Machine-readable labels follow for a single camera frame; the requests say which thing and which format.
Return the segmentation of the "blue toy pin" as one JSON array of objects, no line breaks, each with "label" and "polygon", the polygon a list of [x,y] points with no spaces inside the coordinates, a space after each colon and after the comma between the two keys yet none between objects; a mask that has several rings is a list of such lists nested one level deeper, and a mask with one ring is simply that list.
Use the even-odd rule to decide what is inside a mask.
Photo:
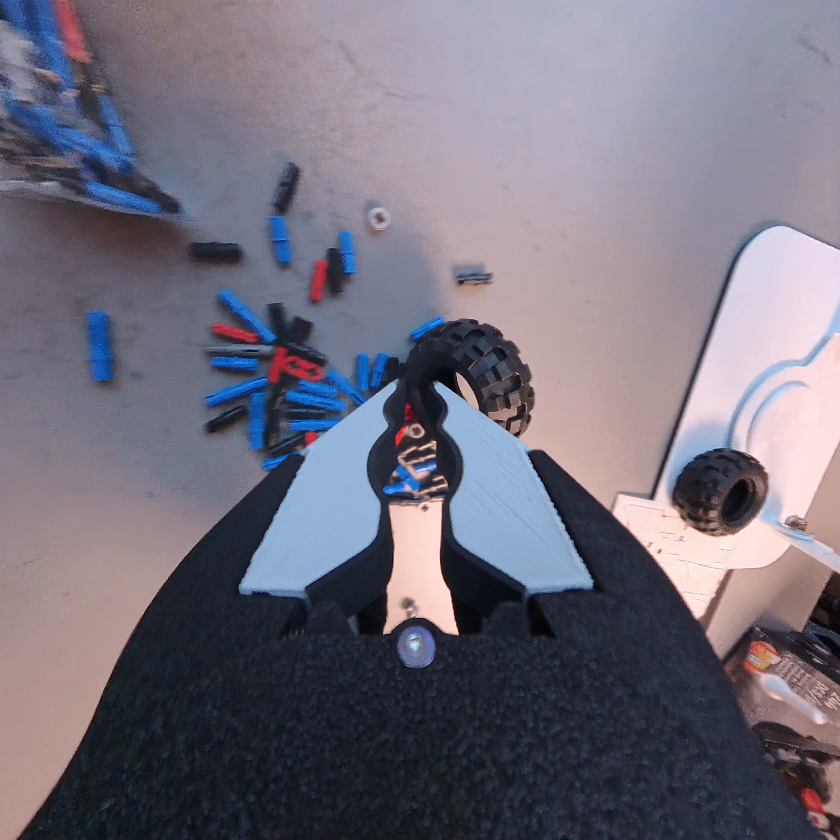
[{"label": "blue toy pin", "polygon": [[99,384],[111,384],[114,381],[112,318],[105,311],[87,311],[86,328],[91,379]]}]

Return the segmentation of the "toy truck set box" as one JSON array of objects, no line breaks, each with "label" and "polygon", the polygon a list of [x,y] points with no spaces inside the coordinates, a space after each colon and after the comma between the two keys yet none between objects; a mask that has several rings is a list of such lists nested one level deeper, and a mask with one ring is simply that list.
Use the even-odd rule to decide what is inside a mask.
[{"label": "toy truck set box", "polygon": [[764,758],[823,838],[839,838],[838,596],[832,574],[802,629],[762,621],[724,663]]}]

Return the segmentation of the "grey desk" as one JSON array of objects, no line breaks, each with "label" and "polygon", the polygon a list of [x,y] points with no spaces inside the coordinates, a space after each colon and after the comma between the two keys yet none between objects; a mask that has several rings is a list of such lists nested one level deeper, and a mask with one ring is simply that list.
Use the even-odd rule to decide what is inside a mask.
[{"label": "grey desk", "polygon": [[[742,243],[788,224],[838,246],[838,2],[78,6],[195,227],[2,196],[2,838],[154,594],[264,475],[241,427],[203,433],[219,290],[314,321],[348,376],[436,315],[497,325],[533,373],[528,445],[610,506],[653,489]],[[311,304],[341,229],[357,273]],[[198,241],[244,257],[194,261]],[[493,283],[456,284],[470,264]],[[91,310],[112,318],[111,384],[90,376]]]}]

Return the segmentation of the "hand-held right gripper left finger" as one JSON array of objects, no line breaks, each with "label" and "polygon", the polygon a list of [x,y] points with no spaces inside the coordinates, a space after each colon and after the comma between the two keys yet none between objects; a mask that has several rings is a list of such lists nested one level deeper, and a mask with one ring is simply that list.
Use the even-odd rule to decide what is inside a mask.
[{"label": "hand-held right gripper left finger", "polygon": [[385,483],[406,388],[393,381],[308,448],[239,583],[241,595],[375,600],[394,561]]}]

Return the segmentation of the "black toy tyre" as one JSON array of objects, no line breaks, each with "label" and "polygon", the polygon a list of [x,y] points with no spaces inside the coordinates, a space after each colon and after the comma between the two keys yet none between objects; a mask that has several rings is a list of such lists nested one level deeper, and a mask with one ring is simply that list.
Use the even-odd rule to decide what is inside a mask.
[{"label": "black toy tyre", "polygon": [[756,458],[737,449],[714,448],[681,470],[672,501],[694,530],[727,537],[759,516],[769,490],[768,473]]},{"label": "black toy tyre", "polygon": [[432,417],[427,401],[434,384],[446,386],[489,420],[521,437],[535,404],[532,373],[517,345],[488,323],[462,318],[420,336],[405,370],[407,401],[422,422]]}]

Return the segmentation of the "white sticker sheet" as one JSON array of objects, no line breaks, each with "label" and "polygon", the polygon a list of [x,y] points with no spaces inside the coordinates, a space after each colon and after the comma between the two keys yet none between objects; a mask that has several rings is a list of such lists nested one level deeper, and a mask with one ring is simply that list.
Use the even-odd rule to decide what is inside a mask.
[{"label": "white sticker sheet", "polygon": [[693,616],[701,620],[716,596],[739,536],[711,537],[690,527],[669,504],[619,493],[616,519],[666,573]]}]

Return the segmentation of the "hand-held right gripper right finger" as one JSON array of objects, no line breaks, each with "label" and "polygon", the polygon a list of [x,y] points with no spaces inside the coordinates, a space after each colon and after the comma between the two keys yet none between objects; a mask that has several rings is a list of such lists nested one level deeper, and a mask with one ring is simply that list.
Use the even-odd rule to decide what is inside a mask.
[{"label": "hand-held right gripper right finger", "polygon": [[515,595],[589,591],[594,582],[530,450],[445,385],[440,440],[455,451],[448,535],[455,572],[487,571]]}]

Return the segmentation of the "large pile of toy pins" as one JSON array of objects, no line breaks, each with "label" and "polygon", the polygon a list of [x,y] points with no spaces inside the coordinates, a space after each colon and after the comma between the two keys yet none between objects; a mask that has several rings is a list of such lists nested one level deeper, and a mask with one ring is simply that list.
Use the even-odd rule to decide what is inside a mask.
[{"label": "large pile of toy pins", "polygon": [[[269,241],[276,263],[291,267],[288,215],[298,191],[301,168],[283,164],[271,201]],[[308,283],[308,300],[315,305],[327,295],[337,297],[357,273],[354,235],[338,232],[335,245],[315,259]],[[362,406],[385,385],[395,382],[405,365],[398,356],[359,353],[348,377],[312,343],[314,323],[287,315],[273,301],[259,315],[231,290],[216,301],[228,321],[216,321],[209,332],[221,343],[208,344],[205,355],[216,371],[254,375],[204,398],[205,406],[224,410],[205,421],[205,434],[220,434],[247,421],[248,448],[264,456],[262,469],[272,471],[291,455],[304,455],[321,436]],[[406,404],[395,436],[397,461],[385,494],[396,504],[426,506],[442,500],[448,489],[436,462],[437,445]]]}]

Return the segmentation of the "white desk lamp stand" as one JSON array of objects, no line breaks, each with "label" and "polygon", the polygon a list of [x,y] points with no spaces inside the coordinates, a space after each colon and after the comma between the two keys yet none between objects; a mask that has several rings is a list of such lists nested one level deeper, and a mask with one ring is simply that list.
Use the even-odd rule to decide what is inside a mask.
[{"label": "white desk lamp stand", "polygon": [[671,502],[680,471],[714,448],[749,454],[769,490],[738,534],[688,529],[684,561],[758,569],[796,548],[838,572],[838,550],[791,528],[838,448],[838,249],[790,227],[755,235],[736,258],[654,490]]}]

